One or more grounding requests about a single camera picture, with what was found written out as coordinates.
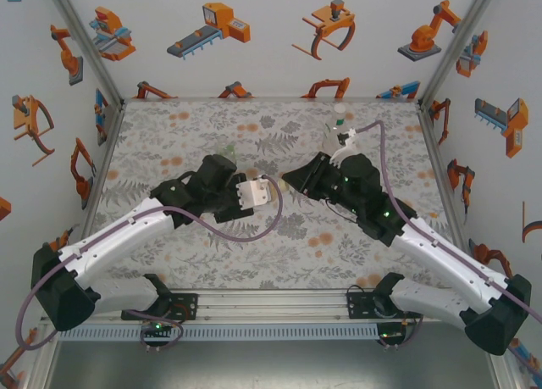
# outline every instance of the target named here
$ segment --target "small white object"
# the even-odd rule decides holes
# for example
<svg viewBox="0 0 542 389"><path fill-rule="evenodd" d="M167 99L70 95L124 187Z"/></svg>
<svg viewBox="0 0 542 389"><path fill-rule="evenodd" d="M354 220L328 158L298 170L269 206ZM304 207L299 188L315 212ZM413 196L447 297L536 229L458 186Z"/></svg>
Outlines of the small white object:
<svg viewBox="0 0 542 389"><path fill-rule="evenodd" d="M264 205L271 201L268 191L268 180L258 177L256 180L243 181L237 185L237 195L242 209Z"/></svg>
<svg viewBox="0 0 542 389"><path fill-rule="evenodd" d="M331 160L329 161L336 167L339 167L345 158L348 158L349 156L354 156L355 154L359 153L355 144L357 137L356 130L350 129L347 134L348 138L345 140L345 146L333 153L333 155L331 156Z"/></svg>
<svg viewBox="0 0 542 389"><path fill-rule="evenodd" d="M336 103L333 107L333 113L336 119L344 119L346 115L346 107L344 103Z"/></svg>

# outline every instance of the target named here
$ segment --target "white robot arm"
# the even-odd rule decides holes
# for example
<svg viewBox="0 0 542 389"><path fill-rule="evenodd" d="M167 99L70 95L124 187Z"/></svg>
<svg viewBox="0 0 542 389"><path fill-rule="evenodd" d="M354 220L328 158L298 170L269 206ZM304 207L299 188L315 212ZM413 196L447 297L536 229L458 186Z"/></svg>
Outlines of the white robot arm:
<svg viewBox="0 0 542 389"><path fill-rule="evenodd" d="M529 282L520 275L508 280L479 264L397 200L410 219L408 223L404 221L388 194L382 192L379 171L349 145L351 142L346 142L346 147L333 158L319 153L306 166L284 174L284 181L312 199L326 199L352 211L366 234L415 258L451 286L436 289L390 273L372 293L379 314L385 317L397 310L425 314L464 329L485 351L504 353L527 313L504 297L495 284L528 305ZM137 246L193 220L199 221L203 212L213 213L217 222L224 222L252 215L253 207L271 199L265 178L247 181L243 174L235 172L236 167L229 160L207 156L196 173L165 181L138 207L93 236L58 253L47 244L36 252L33 287L53 267L72 258L36 293L57 330L69 330L92 314L107 311L133 309L164 316L171 307L170 292L155 275L121 281L102 280L101 276ZM183 183L189 175L190 180ZM164 206L184 211L164 212ZM422 236L420 230L429 234L430 239ZM471 269L473 266L486 279L481 279Z"/></svg>
<svg viewBox="0 0 542 389"><path fill-rule="evenodd" d="M375 125L384 124L377 121L361 131ZM520 275L507 279L483 266L437 234L412 208L383 192L379 170L357 150L358 132L339 135L344 147L332 157L319 153L300 169L285 173L283 180L311 199L352 212L368 236L416 259L451 287L424 286L389 273L372 292L377 314L424 314L462 328L483 350L502 355L528 316L530 283ZM383 140L384 134L381 163L388 186Z"/></svg>
<svg viewBox="0 0 542 389"><path fill-rule="evenodd" d="M273 180L264 175L248 181L236 171L228 159L208 155L197 172L163 182L127 215L94 235L58 252L44 244L34 255L31 285L55 328L70 330L93 314L125 309L164 316L171 293L156 275L108 280L103 274L144 242L192 221L203 223L202 213L213 214L221 223L253 215L254 207L272 200L269 182L278 187ZM271 226L257 236L237 239L250 242L267 235L281 210L279 194L279 213Z"/></svg>

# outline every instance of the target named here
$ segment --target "conveyor belt illustration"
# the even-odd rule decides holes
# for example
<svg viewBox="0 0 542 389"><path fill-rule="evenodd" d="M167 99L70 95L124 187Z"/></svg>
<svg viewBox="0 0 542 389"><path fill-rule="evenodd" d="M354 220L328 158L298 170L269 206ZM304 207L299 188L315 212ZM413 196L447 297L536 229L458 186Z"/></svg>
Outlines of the conveyor belt illustration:
<svg viewBox="0 0 542 389"><path fill-rule="evenodd" d="M168 53L186 59L207 43L213 44L215 39L233 37L246 43L251 40L250 26L234 18L234 10L223 3L206 3L203 5L205 25L187 37L168 47Z"/></svg>

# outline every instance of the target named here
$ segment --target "white plastic part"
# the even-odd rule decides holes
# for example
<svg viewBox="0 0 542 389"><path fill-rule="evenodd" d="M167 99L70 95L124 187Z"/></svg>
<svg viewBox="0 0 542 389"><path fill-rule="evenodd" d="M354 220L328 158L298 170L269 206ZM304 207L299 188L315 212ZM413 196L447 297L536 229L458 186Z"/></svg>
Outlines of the white plastic part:
<svg viewBox="0 0 542 389"><path fill-rule="evenodd" d="M465 328L459 313L468 309L468 304L451 289L438 289L403 279L395 284L390 298L402 311L420 313L457 328Z"/></svg>
<svg viewBox="0 0 542 389"><path fill-rule="evenodd" d="M331 160L329 161L332 165L336 167L340 167L340 164L345 158L354 156L359 153L355 144L357 136L356 130L350 129L347 134L348 139L345 140L345 146L333 153L333 156L331 156Z"/></svg>
<svg viewBox="0 0 542 389"><path fill-rule="evenodd" d="M65 260L72 253L77 253L81 247L88 242L93 241L100 235L109 231L111 228L133 219L135 215L146 211L150 208L162 207L163 205L156 198L146 198L136 208L132 209L124 217L114 221L111 225L100 230L92 236L88 236L83 241L77 242L74 245L63 247L59 252L60 260ZM70 272L75 270L77 276L75 281L82 289L86 289L92 283L102 277L112 264L121 260L125 256L130 256L134 249L149 239L155 238L162 234L171 232L174 229L173 219L171 216L163 212L157 212L143 217L133 224L125 226L121 230L108 236L103 241L100 241L88 251L81 254L79 258L71 261L66 265L66 270Z"/></svg>
<svg viewBox="0 0 542 389"><path fill-rule="evenodd" d="M243 181L237 185L237 195L242 209L249 209L258 205L264 205L271 201L268 190L269 181L261 177L256 180Z"/></svg>
<svg viewBox="0 0 542 389"><path fill-rule="evenodd" d="M430 234L432 238L439 240L440 243L446 245L454 253L457 253L462 258L466 259L487 276L492 277L497 284L506 289L507 284L505 283L504 275L483 266L480 262L468 256L458 247L448 242L443 236L437 234L437 232L421 218L416 218L411 221L418 228L421 228L424 232ZM410 225L406 224L403 226L402 230L404 232L403 235L396 236L391 247L416 259L420 264L432 270L443 281L447 281L450 287L452 287L474 311L479 314L483 313L491 307L489 301L492 298L498 299L501 297L501 293L494 287L486 285L484 280L467 266L457 261L440 247L435 247L434 244L431 243L432 241L428 241L420 236Z"/></svg>
<svg viewBox="0 0 542 389"><path fill-rule="evenodd" d="M93 315L120 309L145 311L158 298L156 287L144 277L101 279L92 283L91 288L102 296L96 301Z"/></svg>

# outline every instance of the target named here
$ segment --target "floral tablecloth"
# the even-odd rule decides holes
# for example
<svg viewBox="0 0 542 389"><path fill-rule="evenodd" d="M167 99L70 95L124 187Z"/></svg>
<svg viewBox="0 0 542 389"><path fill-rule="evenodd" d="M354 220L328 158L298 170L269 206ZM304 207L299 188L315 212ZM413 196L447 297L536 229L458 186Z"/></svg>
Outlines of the floral tablecloth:
<svg viewBox="0 0 542 389"><path fill-rule="evenodd" d="M451 239L413 103L346 103L346 123L385 122L390 179L397 197ZM310 161L323 138L333 103L295 100L167 101L127 104L93 230L136 206L161 181L195 170L217 145L233 142L239 171L279 176ZM362 138L379 164L379 130ZM276 231L261 241L228 242L189 225L146 243L109 270L113 278L157 273L171 288L344 288L374 286L399 272L431 286L440 282L405 255L365 236L325 204L289 190ZM253 236L274 217L276 202L252 217L217 225L234 236ZM216 225L212 215L203 218Z"/></svg>

